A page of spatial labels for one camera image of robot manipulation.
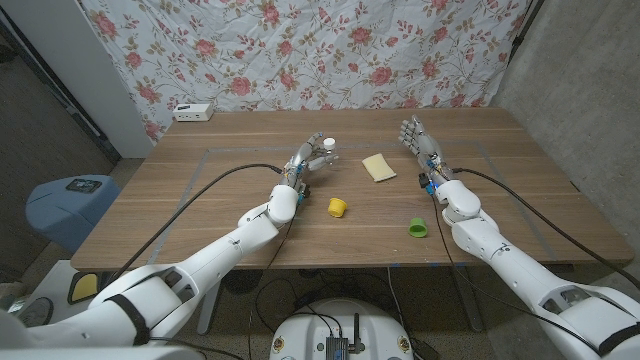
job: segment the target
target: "yellow object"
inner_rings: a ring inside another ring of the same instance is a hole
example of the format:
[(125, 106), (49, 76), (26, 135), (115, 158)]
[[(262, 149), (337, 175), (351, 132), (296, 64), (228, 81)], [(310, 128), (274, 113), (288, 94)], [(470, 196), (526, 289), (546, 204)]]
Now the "yellow object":
[(347, 209), (347, 203), (336, 198), (329, 201), (329, 215), (333, 217), (341, 217)]
[(391, 170), (387, 162), (382, 157), (382, 154), (376, 154), (369, 156), (362, 160), (362, 164), (369, 172), (369, 175), (373, 178), (373, 181), (379, 182), (382, 180), (390, 179), (396, 176), (396, 173)]
[(87, 274), (80, 278), (73, 288), (71, 301), (77, 301), (95, 295), (98, 292), (98, 276)]

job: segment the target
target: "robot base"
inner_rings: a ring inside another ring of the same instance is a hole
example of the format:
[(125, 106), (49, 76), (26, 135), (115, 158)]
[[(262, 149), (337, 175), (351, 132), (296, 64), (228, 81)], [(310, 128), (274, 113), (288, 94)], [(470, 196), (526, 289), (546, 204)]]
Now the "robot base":
[[(311, 304), (311, 308), (318, 314), (333, 316), (339, 321), (343, 339), (340, 339), (338, 324), (330, 318), (325, 317), (325, 320), (331, 326), (334, 338), (331, 338), (329, 327), (319, 316), (291, 316), (276, 330), (271, 343), (270, 360), (413, 359), (407, 332), (383, 310), (360, 300), (346, 298), (320, 300)], [(312, 311), (305, 306), (298, 312)], [(354, 334), (360, 338), (359, 353), (356, 353)]]

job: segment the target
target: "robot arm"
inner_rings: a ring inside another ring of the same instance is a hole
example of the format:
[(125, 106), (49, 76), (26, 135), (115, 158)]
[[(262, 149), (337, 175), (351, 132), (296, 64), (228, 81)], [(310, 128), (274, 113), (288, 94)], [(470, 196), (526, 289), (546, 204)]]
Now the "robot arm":
[(531, 312), (598, 349), (595, 352), (566, 331), (540, 321), (567, 358), (625, 358), (630, 352), (637, 353), (640, 304), (611, 288), (563, 280), (504, 238), (496, 222), (482, 210), (480, 199), (453, 177), (438, 143), (425, 133), (415, 115), (411, 122), (403, 122), (399, 139), (418, 157), (427, 180), (421, 184), (446, 205), (442, 217), (451, 226), (456, 245), (491, 266)]
[[(179, 263), (146, 265), (129, 272), (101, 291), (86, 311), (58, 323), (15, 329), (8, 326), (15, 322), (0, 315), (2, 332), (19, 338), (21, 347), (31, 348), (131, 346), (147, 344), (150, 337), (172, 337), (222, 277), (293, 219), (296, 205), (308, 195), (302, 183), (306, 170), (317, 170), (338, 158), (333, 139), (326, 139), (324, 146), (315, 144), (321, 136), (313, 135), (300, 147), (269, 201), (244, 214), (232, 232)], [(0, 341), (0, 347), (11, 344)]]

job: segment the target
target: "black wire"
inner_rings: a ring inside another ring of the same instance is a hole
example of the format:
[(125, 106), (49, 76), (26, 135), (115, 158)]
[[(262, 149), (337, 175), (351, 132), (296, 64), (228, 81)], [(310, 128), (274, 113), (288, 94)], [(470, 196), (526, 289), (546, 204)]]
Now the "black wire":
[(633, 277), (633, 275), (629, 274), (628, 272), (626, 272), (621, 267), (615, 265), (614, 263), (610, 262), (609, 260), (607, 260), (607, 259), (603, 258), (602, 256), (598, 255), (593, 250), (589, 249), (588, 247), (586, 247), (582, 243), (580, 243), (578, 240), (576, 240), (573, 237), (571, 237), (571, 235), (567, 234), (562, 229), (560, 229), (558, 226), (556, 226), (554, 223), (552, 223), (551, 220), (547, 219), (544, 215), (542, 215), (533, 206), (529, 205), (528, 202), (526, 202), (523, 198), (521, 198), (518, 194), (516, 194), (515, 191), (511, 190), (507, 185), (505, 185), (505, 184), (501, 183), (500, 181), (492, 178), (491, 176), (485, 175), (485, 174), (483, 174), (483, 173), (481, 173), (479, 171), (475, 171), (475, 170), (471, 170), (471, 169), (464, 169), (464, 168), (455, 168), (452, 171), (454, 173), (468, 172), (468, 173), (471, 173), (471, 174), (474, 174), (474, 175), (478, 175), (478, 176), (480, 176), (482, 178), (485, 178), (485, 179), (491, 181), (492, 183), (500, 186), (501, 188), (506, 190), (509, 194), (511, 194), (513, 197), (515, 197), (519, 202), (521, 202), (522, 205), (524, 205), (527, 209), (531, 210), (531, 212), (536, 214), (536, 216), (538, 216), (542, 221), (547, 223), (547, 225), (549, 225), (553, 230), (558, 232), (558, 234), (562, 235), (565, 239), (569, 240), (573, 245), (577, 246), (578, 248), (580, 248), (580, 250), (582, 250), (585, 253), (589, 254), (591, 257), (593, 257), (594, 259), (598, 260), (603, 265), (609, 267), (611, 270), (613, 270), (613, 271), (617, 272), (618, 274), (624, 276), (638, 290), (640, 290), (640, 281), (638, 279), (636, 279), (635, 277)]
[[(434, 198), (433, 195), (431, 195), (431, 199), (433, 200), (433, 208), (435, 209), (436, 214), (438, 214), (438, 206), (436, 205), (436, 199)], [(519, 306), (513, 305), (513, 304), (508, 303), (508, 302), (506, 302), (506, 301), (504, 301), (504, 300), (502, 300), (502, 299), (500, 299), (498, 297), (495, 297), (495, 296), (489, 294), (488, 292), (482, 290), (480, 287), (476, 286), (476, 284), (471, 282), (471, 280), (467, 279), (467, 277), (464, 276), (462, 274), (462, 272), (460, 272), (460, 270), (458, 270), (458, 268), (456, 267), (456, 264), (453, 262), (453, 259), (451, 258), (451, 253), (449, 253), (449, 247), (447, 246), (447, 242), (444, 240), (444, 234), (442, 233), (442, 227), (440, 226), (440, 218), (437, 215), (436, 215), (436, 223), (438, 224), (438, 230), (440, 230), (440, 236), (442, 237), (442, 243), (444, 244), (444, 249), (447, 252), (447, 256), (449, 257), (449, 262), (451, 262), (451, 266), (453, 267), (453, 270), (455, 270), (458, 273), (458, 276), (460, 276), (464, 281), (466, 281), (472, 288), (474, 288), (476, 291), (480, 292), (482, 295), (484, 295), (484, 296), (486, 296), (486, 297), (488, 297), (490, 299), (493, 299), (493, 300), (495, 300), (495, 301), (497, 301), (497, 302), (499, 302), (499, 303), (501, 303), (501, 304), (503, 304), (505, 306), (508, 306), (508, 307), (510, 307), (512, 309), (520, 311), (523, 314), (527, 314), (529, 316), (533, 316), (534, 318), (536, 318), (538, 320), (544, 321), (544, 322), (546, 322), (548, 324), (551, 324), (551, 325), (557, 327), (560, 330), (565, 331), (567, 334), (575, 337), (576, 339), (580, 340), (583, 344), (587, 345), (591, 350), (593, 350), (593, 352), (595, 352), (599, 356), (602, 356), (602, 354), (600, 353), (598, 348), (596, 348), (593, 344), (591, 344), (587, 340), (583, 339), (580, 335), (578, 335), (578, 334), (574, 333), (573, 331), (567, 329), (566, 327), (564, 327), (564, 326), (562, 326), (562, 325), (560, 325), (560, 324), (558, 324), (556, 322), (553, 322), (553, 321), (551, 321), (549, 319), (546, 319), (546, 318), (544, 318), (544, 317), (542, 317), (542, 316), (540, 316), (538, 314), (534, 314), (529, 310), (523, 309), (523, 308), (521, 308)]]
[(339, 322), (338, 320), (336, 320), (336, 318), (334, 318), (334, 317), (333, 317), (333, 316), (331, 316), (331, 315), (327, 315), (327, 314), (320, 314), (320, 313), (317, 313), (317, 312), (315, 312), (315, 311), (314, 311), (314, 312), (299, 311), (299, 312), (296, 312), (296, 313), (293, 313), (293, 314), (289, 315), (289, 317), (297, 316), (297, 315), (315, 315), (315, 316), (320, 317), (321, 319), (322, 319), (323, 317), (328, 317), (329, 319), (331, 319), (331, 320), (335, 321), (335, 322), (336, 322), (336, 324), (338, 324), (338, 331), (339, 331), (340, 337), (342, 337), (342, 325), (340, 325), (340, 322)]
[[(298, 213), (298, 207), (300, 207), (300, 203), (298, 203), (296, 205), (296, 209), (293, 211), (293, 218), (289, 222), (289, 228), (287, 229), (287, 232), (284, 234), (284, 238), (282, 239), (282, 242), (280, 242), (280, 245), (278, 246), (278, 249), (276, 250), (276, 253), (273, 254), (273, 257), (271, 258), (271, 261), (269, 261), (269, 265), (267, 265), (267, 268), (262, 272), (262, 275), (260, 275), (260, 279), (258, 280), (258, 284), (260, 284), (260, 282), (262, 281), (262, 278), (264, 277), (264, 274), (267, 272), (267, 270), (269, 270), (269, 268), (271, 267), (271, 264), (273, 264), (273, 261), (278, 256), (278, 253), (280, 252), (280, 249), (282, 249), (282, 245), (284, 245), (284, 242), (287, 240), (287, 237), (289, 236), (289, 232), (291, 231), (291, 226), (293, 225), (293, 219), (295, 219), (296, 214)], [(295, 295), (296, 291), (295, 291), (295, 288), (293, 287), (293, 284), (291, 284), (291, 282), (289, 282), (289, 284), (291, 285), (291, 289), (293, 290), (293, 293)], [(258, 294), (256, 295), (256, 298), (255, 298), (255, 300), (253, 302), (253, 305), (256, 308), (256, 314), (258, 314), (258, 317), (260, 318), (260, 321), (262, 322), (262, 324), (264, 326), (266, 326), (269, 330), (271, 330), (272, 333), (275, 334), (275, 330), (273, 330), (269, 325), (267, 325), (267, 323), (262, 318), (262, 315), (260, 315), (260, 310), (258, 310), (258, 295), (260, 295), (260, 292), (262, 292), (262, 290), (266, 286), (267, 285), (263, 286), (262, 289), (260, 289), (260, 291), (258, 291)], [(252, 323), (252, 320), (253, 320), (253, 308), (251, 308), (251, 310), (249, 310), (249, 329), (247, 329), (247, 342), (249, 344), (249, 360), (251, 360), (251, 323)]]
[(149, 340), (166, 341), (166, 342), (170, 342), (170, 343), (176, 343), (176, 344), (179, 344), (179, 345), (188, 346), (188, 347), (196, 349), (196, 350), (209, 351), (209, 352), (220, 354), (220, 355), (226, 355), (226, 356), (234, 358), (234, 359), (244, 360), (240, 356), (238, 356), (236, 354), (232, 354), (232, 353), (230, 353), (228, 351), (219, 350), (219, 349), (216, 349), (216, 348), (210, 348), (210, 347), (206, 347), (206, 346), (200, 346), (200, 345), (192, 344), (190, 342), (183, 341), (183, 340), (166, 338), (166, 337), (151, 337), (151, 338), (149, 338)]
[(202, 354), (202, 356), (204, 356), (204, 360), (209, 360), (209, 357), (207, 356), (207, 354), (206, 354), (204, 351), (202, 351), (202, 350), (196, 350), (196, 352), (198, 352), (198, 353)]
[(264, 291), (264, 289), (266, 289), (269, 285), (275, 283), (276, 281), (284, 281), (286, 283), (289, 284), (289, 286), (291, 287), (291, 291), (293, 292), (293, 295), (295, 296), (296, 299), (298, 299), (298, 294), (296, 293), (295, 287), (293, 286), (293, 283), (291, 283), (291, 281), (289, 281), (288, 279), (282, 279), (282, 278), (277, 278), (277, 279), (273, 279), (271, 281), (269, 281), (268, 283), (266, 283), (259, 291), (258, 294), (256, 295), (256, 298), (254, 300), (254, 306), (256, 308), (256, 314), (258, 315), (258, 318), (260, 319), (260, 321), (262, 322), (262, 325), (264, 325), (265, 327), (267, 327), (267, 329), (269, 329), (272, 333), (275, 334), (275, 330), (273, 330), (273, 328), (271, 326), (269, 326), (269, 324), (267, 324), (267, 322), (264, 320), (264, 318), (262, 317), (262, 314), (260, 314), (260, 308), (258, 308), (258, 301), (260, 299), (260, 294), (262, 294), (262, 292)]
[(138, 259), (138, 257), (140, 257), (140, 255), (142, 255), (142, 253), (160, 236), (162, 235), (162, 233), (167, 230), (167, 228), (178, 218), (178, 216), (180, 216), (180, 214), (182, 214), (183, 211), (185, 211), (189, 205), (191, 205), (191, 203), (193, 203), (200, 195), (202, 195), (205, 191), (209, 190), (210, 187), (212, 187), (215, 183), (217, 183), (218, 181), (222, 180), (222, 178), (224, 178), (225, 176), (236, 172), (238, 170), (242, 170), (242, 169), (248, 169), (248, 168), (252, 168), (252, 167), (266, 167), (269, 168), (273, 171), (275, 171), (278, 174), (282, 174), (282, 169), (280, 169), (277, 166), (273, 166), (273, 165), (269, 165), (269, 164), (247, 164), (247, 165), (242, 165), (242, 166), (238, 166), (236, 168), (233, 168), (231, 170), (225, 171), (222, 175), (218, 176), (217, 178), (215, 178), (213, 181), (211, 181), (209, 184), (207, 184), (205, 187), (202, 188), (202, 190), (198, 191), (197, 194), (193, 195), (193, 197), (191, 199), (189, 199), (189, 201), (187, 201), (184, 205), (182, 205), (180, 207), (180, 209), (178, 209), (178, 211), (175, 212), (175, 214), (173, 214), (173, 216), (164, 224), (162, 225), (162, 227), (160, 228), (160, 230), (158, 230), (152, 237), (151, 239), (149, 239), (144, 245), (142, 245), (142, 247), (140, 248), (140, 250), (138, 250), (132, 257), (131, 259), (129, 259), (129, 261), (127, 261), (121, 268), (120, 270), (118, 270), (115, 274), (113, 274), (111, 276), (111, 278), (109, 279), (109, 282), (107, 283), (107, 285), (111, 284), (112, 282), (114, 282), (116, 279), (118, 279), (122, 273), (124, 273), (125, 271), (127, 271), (127, 269), (129, 268), (129, 266), (131, 266), (131, 264), (133, 264), (134, 261), (136, 261), (136, 259)]
[[(324, 323), (325, 323), (325, 324), (327, 324), (327, 327), (329, 328), (329, 335), (331, 335), (331, 337), (333, 337), (333, 329), (331, 328), (331, 325), (329, 325), (329, 323), (327, 322), (327, 320), (325, 320), (325, 319), (324, 319), (320, 314), (318, 314), (315, 310), (313, 310), (313, 308), (311, 307), (311, 305), (307, 304), (306, 306), (309, 308), (309, 310), (311, 310), (311, 312), (312, 312), (314, 315), (318, 316), (320, 319), (322, 319), (322, 321), (324, 321)], [(340, 337), (342, 337), (342, 327), (340, 326), (340, 323), (338, 323), (338, 329), (340, 329), (340, 333), (339, 333), (339, 335), (340, 335)]]

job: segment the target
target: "white fabric backdrop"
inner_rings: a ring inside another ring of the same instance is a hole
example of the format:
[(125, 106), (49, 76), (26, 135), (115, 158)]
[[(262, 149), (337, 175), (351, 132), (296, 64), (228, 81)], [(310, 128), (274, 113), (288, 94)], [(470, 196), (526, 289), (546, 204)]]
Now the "white fabric backdrop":
[(83, 0), (155, 142), (216, 111), (485, 106), (528, 0)]

